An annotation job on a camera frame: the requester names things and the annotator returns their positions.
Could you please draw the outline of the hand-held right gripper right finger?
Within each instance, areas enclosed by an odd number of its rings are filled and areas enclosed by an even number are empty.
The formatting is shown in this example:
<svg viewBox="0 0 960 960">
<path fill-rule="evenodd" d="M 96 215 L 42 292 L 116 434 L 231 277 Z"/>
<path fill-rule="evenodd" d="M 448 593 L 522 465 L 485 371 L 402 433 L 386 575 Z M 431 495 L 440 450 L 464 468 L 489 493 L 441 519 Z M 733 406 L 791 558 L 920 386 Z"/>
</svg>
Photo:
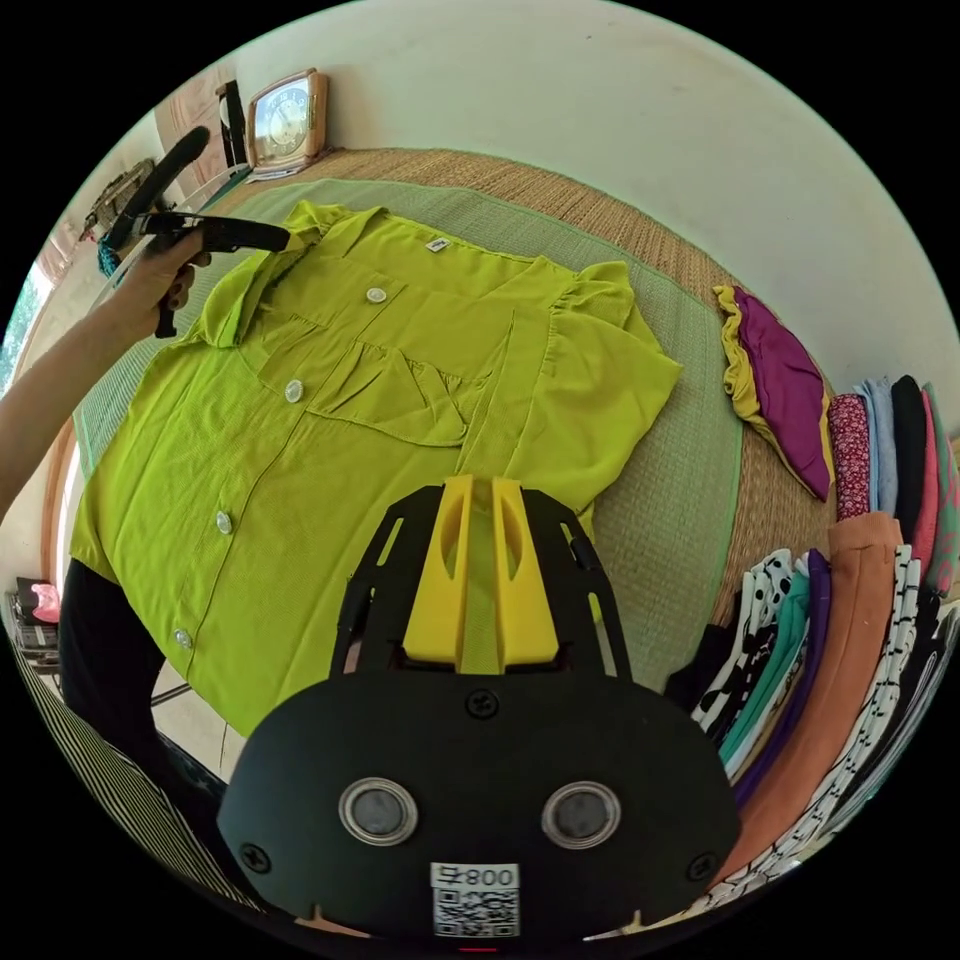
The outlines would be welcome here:
<svg viewBox="0 0 960 960">
<path fill-rule="evenodd" d="M 498 664 L 546 667 L 556 660 L 559 643 L 523 490 L 496 478 L 491 495 Z"/>
</svg>

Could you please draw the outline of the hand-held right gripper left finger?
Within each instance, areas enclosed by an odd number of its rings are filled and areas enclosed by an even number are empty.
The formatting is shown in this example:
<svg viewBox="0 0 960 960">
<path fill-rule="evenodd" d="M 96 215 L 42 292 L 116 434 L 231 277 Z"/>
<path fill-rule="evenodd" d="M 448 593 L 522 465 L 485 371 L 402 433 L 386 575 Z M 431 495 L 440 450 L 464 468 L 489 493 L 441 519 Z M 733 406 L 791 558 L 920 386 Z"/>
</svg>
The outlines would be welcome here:
<svg viewBox="0 0 960 960">
<path fill-rule="evenodd" d="M 460 664 L 473 487 L 469 475 L 452 477 L 443 486 L 402 645 L 414 663 Z"/>
</svg>

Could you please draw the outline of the person's left hand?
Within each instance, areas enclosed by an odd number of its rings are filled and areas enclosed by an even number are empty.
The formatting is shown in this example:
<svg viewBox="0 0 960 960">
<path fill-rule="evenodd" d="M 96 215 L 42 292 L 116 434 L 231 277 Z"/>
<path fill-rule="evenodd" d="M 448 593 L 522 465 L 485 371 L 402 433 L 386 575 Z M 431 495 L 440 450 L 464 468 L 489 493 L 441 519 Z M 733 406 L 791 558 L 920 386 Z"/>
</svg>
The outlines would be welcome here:
<svg viewBox="0 0 960 960">
<path fill-rule="evenodd" d="M 128 270 L 107 303 L 113 339 L 129 347 L 153 334 L 164 308 L 176 311 L 189 298 L 197 268 L 210 264 L 197 227 L 180 238 L 157 236 Z"/>
</svg>

